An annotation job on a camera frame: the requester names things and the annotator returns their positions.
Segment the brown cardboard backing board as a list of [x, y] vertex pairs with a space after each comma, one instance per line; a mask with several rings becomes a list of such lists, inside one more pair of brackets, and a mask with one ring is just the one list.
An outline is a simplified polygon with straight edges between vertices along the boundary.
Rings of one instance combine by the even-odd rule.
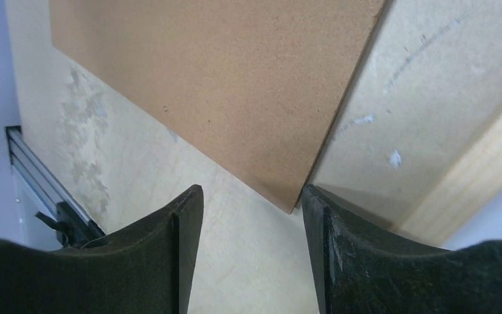
[[285, 212], [383, 1], [51, 1], [53, 45]]

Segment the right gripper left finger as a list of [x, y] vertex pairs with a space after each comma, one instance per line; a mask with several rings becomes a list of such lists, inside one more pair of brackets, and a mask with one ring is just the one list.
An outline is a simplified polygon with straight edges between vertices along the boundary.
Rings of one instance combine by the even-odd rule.
[[186, 313], [203, 210], [195, 184], [81, 248], [0, 239], [0, 313]]

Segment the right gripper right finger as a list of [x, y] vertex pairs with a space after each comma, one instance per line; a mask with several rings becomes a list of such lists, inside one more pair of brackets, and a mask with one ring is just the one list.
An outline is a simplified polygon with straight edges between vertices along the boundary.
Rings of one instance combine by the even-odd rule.
[[502, 313], [502, 240], [418, 243], [312, 184], [301, 205], [320, 313]]

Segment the wooden picture frame with glass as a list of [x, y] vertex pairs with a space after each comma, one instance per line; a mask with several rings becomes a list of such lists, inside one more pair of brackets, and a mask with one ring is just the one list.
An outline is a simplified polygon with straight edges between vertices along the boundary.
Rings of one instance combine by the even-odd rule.
[[502, 191], [502, 111], [421, 200], [397, 231], [415, 241], [445, 243]]

